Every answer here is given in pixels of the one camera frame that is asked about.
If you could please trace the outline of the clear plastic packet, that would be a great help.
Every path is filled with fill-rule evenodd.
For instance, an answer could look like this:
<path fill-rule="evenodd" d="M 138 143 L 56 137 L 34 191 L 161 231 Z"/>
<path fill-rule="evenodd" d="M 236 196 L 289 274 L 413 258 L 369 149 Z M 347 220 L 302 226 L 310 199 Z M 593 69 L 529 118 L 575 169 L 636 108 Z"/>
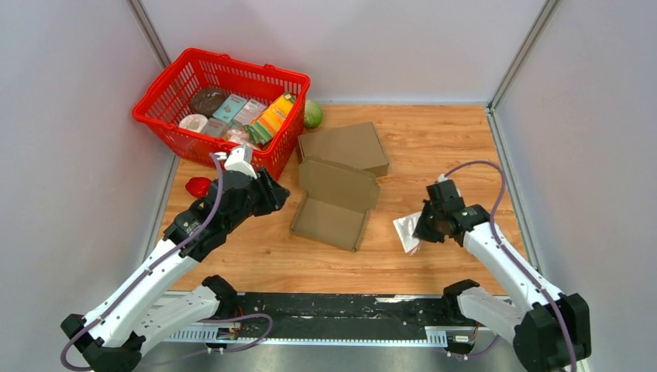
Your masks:
<path fill-rule="evenodd" d="M 404 252 L 409 255 L 414 255 L 421 248 L 421 240 L 414 234 L 420 216 L 421 212 L 415 212 L 393 221 Z"/>

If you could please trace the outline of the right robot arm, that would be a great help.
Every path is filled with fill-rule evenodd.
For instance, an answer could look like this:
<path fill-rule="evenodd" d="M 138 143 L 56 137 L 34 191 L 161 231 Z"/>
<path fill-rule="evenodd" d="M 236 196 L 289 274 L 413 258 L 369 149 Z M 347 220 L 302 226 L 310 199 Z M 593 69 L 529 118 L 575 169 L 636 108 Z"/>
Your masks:
<path fill-rule="evenodd" d="M 414 230 L 425 242 L 453 239 L 475 256 L 504 288 L 509 302 L 473 280 L 444 288 L 446 321 L 473 320 L 508 341 L 527 371 L 574 368 L 592 354 L 590 307 L 578 293 L 566 294 L 545 279 L 506 240 L 481 205 L 466 205 L 454 181 L 441 178 L 428 197 Z"/>

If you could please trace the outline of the small cardboard sheet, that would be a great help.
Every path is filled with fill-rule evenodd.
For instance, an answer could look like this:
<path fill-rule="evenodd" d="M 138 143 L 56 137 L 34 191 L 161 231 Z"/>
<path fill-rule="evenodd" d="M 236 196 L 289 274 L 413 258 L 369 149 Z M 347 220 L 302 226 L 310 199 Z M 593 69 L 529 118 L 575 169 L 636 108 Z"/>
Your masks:
<path fill-rule="evenodd" d="M 304 191 L 291 223 L 294 235 L 355 253 L 380 186 L 374 174 L 335 161 L 306 157 L 299 167 Z"/>

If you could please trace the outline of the large brown cardboard box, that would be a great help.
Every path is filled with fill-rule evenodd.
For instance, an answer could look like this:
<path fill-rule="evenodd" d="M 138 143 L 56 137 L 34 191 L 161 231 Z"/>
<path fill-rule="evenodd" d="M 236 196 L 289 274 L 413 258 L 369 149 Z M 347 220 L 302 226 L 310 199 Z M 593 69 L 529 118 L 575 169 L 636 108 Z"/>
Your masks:
<path fill-rule="evenodd" d="M 302 134 L 298 146 L 302 159 L 316 157 L 369 171 L 376 177 L 388 175 L 390 162 L 372 122 Z"/>

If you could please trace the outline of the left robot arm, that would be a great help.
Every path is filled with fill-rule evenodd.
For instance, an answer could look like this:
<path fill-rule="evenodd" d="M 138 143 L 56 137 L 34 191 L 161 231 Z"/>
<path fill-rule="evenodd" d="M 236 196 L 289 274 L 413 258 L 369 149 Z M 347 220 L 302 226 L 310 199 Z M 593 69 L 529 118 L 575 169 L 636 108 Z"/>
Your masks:
<path fill-rule="evenodd" d="M 290 195 L 265 168 L 253 174 L 219 173 L 207 194 L 175 217 L 155 249 L 112 295 L 86 314 L 62 321 L 69 340 L 60 362 L 78 371 L 67 360 L 75 348 L 87 363 L 84 371 L 132 371 L 157 344 L 194 322 L 243 321 L 236 290 L 218 275 L 163 307 L 153 305 L 245 220 L 281 210 Z"/>

